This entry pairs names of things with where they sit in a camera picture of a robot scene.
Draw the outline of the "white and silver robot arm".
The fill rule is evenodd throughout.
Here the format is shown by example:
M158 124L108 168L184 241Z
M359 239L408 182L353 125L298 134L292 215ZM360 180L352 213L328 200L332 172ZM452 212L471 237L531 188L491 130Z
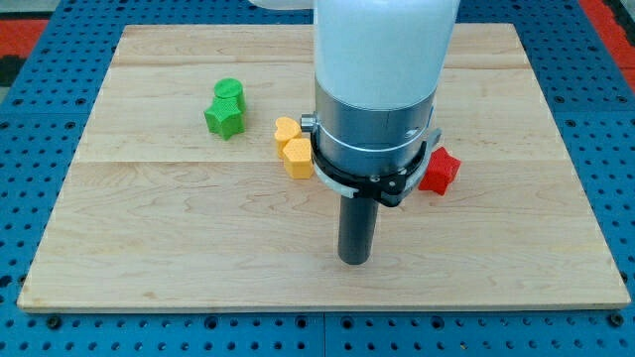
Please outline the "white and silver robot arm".
M314 12L321 154L356 176L385 176L420 150L459 0L252 0Z

